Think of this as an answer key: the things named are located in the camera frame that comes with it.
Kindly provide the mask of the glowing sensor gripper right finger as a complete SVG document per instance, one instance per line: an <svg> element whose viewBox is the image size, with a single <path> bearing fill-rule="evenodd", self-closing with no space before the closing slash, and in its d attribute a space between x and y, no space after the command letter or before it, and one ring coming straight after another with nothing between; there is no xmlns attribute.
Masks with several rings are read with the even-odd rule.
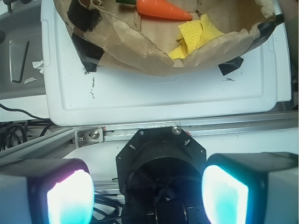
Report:
<svg viewBox="0 0 299 224"><path fill-rule="evenodd" d="M202 177L212 224L297 224L299 156L289 152L216 153Z"/></svg>

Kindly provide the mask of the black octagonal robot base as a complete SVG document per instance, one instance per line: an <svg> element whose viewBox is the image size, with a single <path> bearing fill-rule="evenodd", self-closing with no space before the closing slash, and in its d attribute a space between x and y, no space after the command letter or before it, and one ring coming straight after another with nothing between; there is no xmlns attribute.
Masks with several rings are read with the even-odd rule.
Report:
<svg viewBox="0 0 299 224"><path fill-rule="evenodd" d="M138 144L116 156L124 224L207 224L201 183L206 150L193 138Z"/></svg>

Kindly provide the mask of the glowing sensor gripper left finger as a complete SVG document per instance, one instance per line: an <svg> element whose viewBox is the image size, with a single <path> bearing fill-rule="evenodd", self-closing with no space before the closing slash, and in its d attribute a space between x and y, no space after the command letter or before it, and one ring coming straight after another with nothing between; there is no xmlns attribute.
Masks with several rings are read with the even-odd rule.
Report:
<svg viewBox="0 0 299 224"><path fill-rule="evenodd" d="M81 159L2 159L2 224L88 224L94 183Z"/></svg>

